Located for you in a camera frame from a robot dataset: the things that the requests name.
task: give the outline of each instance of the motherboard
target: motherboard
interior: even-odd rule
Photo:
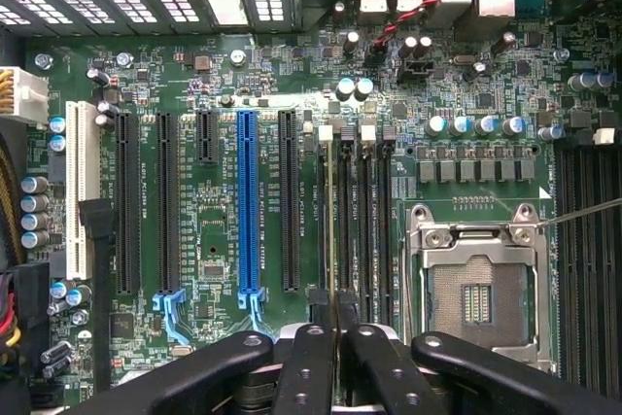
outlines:
[[[55,117],[28,133],[51,217],[29,258],[50,262],[52,288],[81,291],[50,313],[52,343],[73,349],[55,379],[64,404],[102,371],[117,385],[239,330],[276,339],[308,321],[316,290],[354,291],[361,322],[404,341],[442,330],[559,374],[557,231],[521,225],[556,215],[552,143],[569,116],[619,99],[581,82],[613,72],[614,24],[527,18],[486,42],[411,24],[381,57],[377,28],[330,20],[300,35],[30,40]],[[89,318],[84,193],[116,213],[98,278],[112,369],[92,356],[108,339]]]

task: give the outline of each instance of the green circuit board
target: green circuit board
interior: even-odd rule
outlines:
[[[391,158],[391,206],[389,227],[392,237],[391,255],[394,295],[393,315],[389,323],[401,337],[408,337],[426,327],[421,316],[423,303],[414,294],[404,294],[409,286],[403,280],[402,257],[404,238],[409,229],[412,207],[425,203],[434,218],[446,223],[508,222],[521,203],[535,206],[541,218],[555,214],[552,196],[555,190],[554,154],[552,146],[538,138],[541,119],[548,124],[561,121],[568,109],[568,90],[564,83],[575,70],[606,67],[602,62],[604,50],[615,33],[594,39],[592,26],[579,23],[570,27],[550,28],[545,20],[524,20],[510,26],[518,37],[517,47],[492,58],[490,42],[456,43],[451,32],[403,31],[408,34],[430,35],[433,47],[427,60],[434,71],[420,82],[398,85],[396,70],[399,59],[395,51],[378,65],[365,61],[364,48],[353,56],[345,56],[341,47],[347,28],[332,25],[320,27],[304,35],[291,36],[188,36],[151,38],[73,38],[33,39],[28,43],[28,63],[36,53],[44,52],[54,58],[54,67],[42,72],[30,70],[50,80],[50,115],[64,115],[66,101],[97,102],[98,89],[85,77],[85,70],[95,62],[117,80],[117,86],[104,90],[103,97],[123,111],[139,118],[140,153],[140,290],[134,294],[114,294],[111,315],[111,358],[113,381],[118,383],[129,372],[148,370],[172,360],[179,342],[166,333],[160,313],[153,311],[152,297],[157,293],[157,140],[156,114],[170,113],[176,118],[178,138],[177,174],[179,190],[179,249],[180,283],[186,291],[186,302],[180,306],[177,331],[184,335],[190,349],[214,342],[233,332],[256,327],[261,332],[278,336],[280,327],[306,322],[309,292],[327,285],[330,264],[321,267],[323,242],[320,232],[322,214],[318,209],[322,187],[318,183],[318,128],[333,128],[356,124],[376,128],[390,126],[396,131],[395,151]],[[376,32],[360,31],[363,40]],[[536,47],[526,47],[527,35],[537,33],[541,41]],[[553,52],[567,47],[571,60],[560,63]],[[233,66],[229,55],[244,51],[246,63]],[[129,52],[134,62],[120,68],[114,57]],[[463,81],[464,67],[455,65],[458,54],[474,54],[490,64],[490,74],[472,84]],[[209,57],[207,69],[198,57]],[[591,65],[581,62],[590,61]],[[334,104],[333,91],[344,77],[354,81],[370,78],[374,91],[364,102],[352,100]],[[223,107],[224,94],[233,96],[234,105]],[[611,94],[607,102],[617,99]],[[573,106],[586,108],[598,105],[591,93],[573,95]],[[213,109],[219,114],[220,151],[217,163],[207,165],[196,160],[196,111]],[[239,222],[237,208],[237,145],[236,119],[241,111],[256,111],[259,116],[259,281],[265,290],[261,323],[253,323],[248,310],[238,306]],[[279,111],[295,110],[298,135],[299,172],[299,288],[285,292],[282,286],[282,243],[284,228],[280,211]],[[305,147],[303,133],[305,112],[311,111],[313,145]],[[494,116],[499,123],[511,117],[522,117],[524,131],[508,137],[498,131],[481,138],[474,133],[454,138],[446,132],[432,138],[426,123],[433,116],[447,121],[457,116],[476,121]],[[29,173],[49,175],[49,132],[32,128],[29,132]],[[329,147],[335,158],[337,149]],[[422,178],[429,167],[438,170],[441,162],[452,161],[454,167],[462,160],[478,162],[491,160],[495,164],[511,161],[514,167],[520,160],[533,166],[529,180],[484,182],[473,180],[460,183],[451,171],[446,179]],[[117,164],[114,133],[101,133],[101,195],[114,198]],[[353,172],[351,184],[357,184]],[[65,248],[65,201],[62,182],[52,182],[50,189],[53,217],[50,228],[52,242],[34,250],[32,259],[49,259]],[[359,205],[354,196],[353,242],[361,220],[356,211]],[[339,232],[338,209],[328,208]],[[372,224],[377,225],[374,209]],[[544,296],[550,311],[551,369],[556,370],[558,330],[557,287],[555,270],[555,232],[546,233],[549,247],[550,290]],[[357,255],[355,246],[355,276]],[[418,272],[412,273],[415,289],[422,287]],[[527,332],[535,326],[533,285],[523,297],[520,308],[526,317]],[[377,303],[371,312],[374,322],[381,317]],[[73,405],[92,395],[92,364],[90,360],[89,325],[71,324],[68,314],[52,318],[52,340],[66,339],[75,347],[71,371],[59,378],[65,385],[66,405]]]

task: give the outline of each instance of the white pci slot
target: white pci slot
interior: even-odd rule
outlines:
[[[87,247],[85,228],[80,224],[78,201],[100,197],[100,130],[95,124],[97,108],[87,102],[65,103],[67,122],[67,279],[89,279],[92,248]]]

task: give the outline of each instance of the blue pcie slot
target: blue pcie slot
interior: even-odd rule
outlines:
[[[247,298],[259,289],[259,186],[258,118],[253,111],[237,114],[237,184],[239,217],[238,304],[247,307]]]

